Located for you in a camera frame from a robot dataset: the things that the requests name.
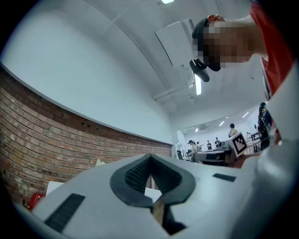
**red shirt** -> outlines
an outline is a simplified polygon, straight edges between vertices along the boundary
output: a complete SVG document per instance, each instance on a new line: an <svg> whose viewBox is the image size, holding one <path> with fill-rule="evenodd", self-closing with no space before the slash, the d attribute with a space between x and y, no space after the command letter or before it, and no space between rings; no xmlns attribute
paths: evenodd
<svg viewBox="0 0 299 239"><path fill-rule="evenodd" d="M266 76L266 82L264 84L265 93L269 100L270 97L275 94L292 68L294 56L284 37L263 11L260 4L255 2L252 3L250 16L262 30L267 48L268 62L262 58L262 64Z"/></svg>

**black chair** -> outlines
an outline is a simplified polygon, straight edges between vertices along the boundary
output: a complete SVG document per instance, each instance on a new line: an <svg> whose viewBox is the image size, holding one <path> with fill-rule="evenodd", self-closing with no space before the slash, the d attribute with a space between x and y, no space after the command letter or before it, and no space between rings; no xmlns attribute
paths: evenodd
<svg viewBox="0 0 299 239"><path fill-rule="evenodd" d="M178 154L178 159L183 160L183 156L182 156L181 150L177 150L177 154Z"/></svg>

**black rubber pad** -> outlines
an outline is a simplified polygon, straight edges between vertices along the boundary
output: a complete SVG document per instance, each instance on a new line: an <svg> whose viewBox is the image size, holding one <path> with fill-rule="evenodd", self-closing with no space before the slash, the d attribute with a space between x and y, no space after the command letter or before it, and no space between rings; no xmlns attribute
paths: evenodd
<svg viewBox="0 0 299 239"><path fill-rule="evenodd" d="M57 232L62 232L70 221L85 196L72 193L45 221L45 224Z"/></svg>
<svg viewBox="0 0 299 239"><path fill-rule="evenodd" d="M229 175L225 175L225 174L214 174L213 177L217 177L217 178L220 178L220 179L223 179L226 181L230 181L230 182L235 181L235 178L236 178L234 176L229 176Z"/></svg>

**ceiling light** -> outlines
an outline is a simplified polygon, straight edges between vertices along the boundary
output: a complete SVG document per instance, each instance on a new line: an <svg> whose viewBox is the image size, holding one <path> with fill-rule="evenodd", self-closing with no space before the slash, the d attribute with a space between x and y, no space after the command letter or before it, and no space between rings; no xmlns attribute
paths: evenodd
<svg viewBox="0 0 299 239"><path fill-rule="evenodd" d="M197 76L194 75L195 78L195 85L196 85L196 95L201 94L201 79Z"/></svg>
<svg viewBox="0 0 299 239"><path fill-rule="evenodd" d="M164 3L164 4L167 4L167 3L170 3L170 2L173 2L174 0L162 0L162 2Z"/></svg>
<svg viewBox="0 0 299 239"><path fill-rule="evenodd" d="M244 114L244 116L242 118L244 118L249 112L247 112L246 114Z"/></svg>

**brick wall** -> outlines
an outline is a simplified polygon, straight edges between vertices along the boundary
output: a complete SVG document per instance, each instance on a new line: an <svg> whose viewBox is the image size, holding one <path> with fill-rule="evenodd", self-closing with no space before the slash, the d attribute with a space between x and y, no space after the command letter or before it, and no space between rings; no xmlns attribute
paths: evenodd
<svg viewBox="0 0 299 239"><path fill-rule="evenodd" d="M0 69L0 169L11 198L30 200L48 181L126 157L171 156L171 145L147 140L75 115L38 96Z"/></svg>

